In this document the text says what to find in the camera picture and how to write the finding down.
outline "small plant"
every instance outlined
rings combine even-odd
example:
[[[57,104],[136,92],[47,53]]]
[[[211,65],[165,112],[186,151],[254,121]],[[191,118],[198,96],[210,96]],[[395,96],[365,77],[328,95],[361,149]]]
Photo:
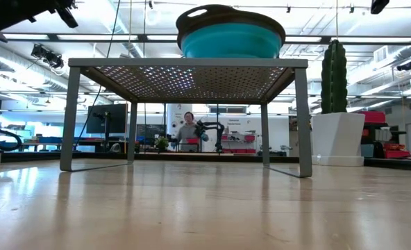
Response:
[[[158,137],[158,139],[156,139],[155,145],[159,149],[159,151],[165,151],[169,146],[169,140],[163,136],[160,136]]]
[[[324,52],[321,71],[321,113],[347,112],[346,49],[333,40]]]

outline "red machine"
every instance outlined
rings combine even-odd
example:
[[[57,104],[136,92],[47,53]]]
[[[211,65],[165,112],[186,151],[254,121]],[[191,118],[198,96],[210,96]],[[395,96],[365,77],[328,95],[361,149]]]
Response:
[[[390,131],[392,137],[384,140],[377,134],[382,127],[388,127],[386,116],[383,112],[360,112],[365,115],[364,128],[362,134],[362,145],[373,145],[374,158],[404,158],[410,156],[410,152],[405,150],[405,145],[395,143],[394,138],[406,134],[402,131]]]

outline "shelf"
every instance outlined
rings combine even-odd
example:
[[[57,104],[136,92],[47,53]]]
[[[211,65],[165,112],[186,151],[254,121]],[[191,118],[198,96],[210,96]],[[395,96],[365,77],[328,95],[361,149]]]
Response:
[[[127,101],[264,104],[295,79],[304,59],[71,58],[70,67]]]

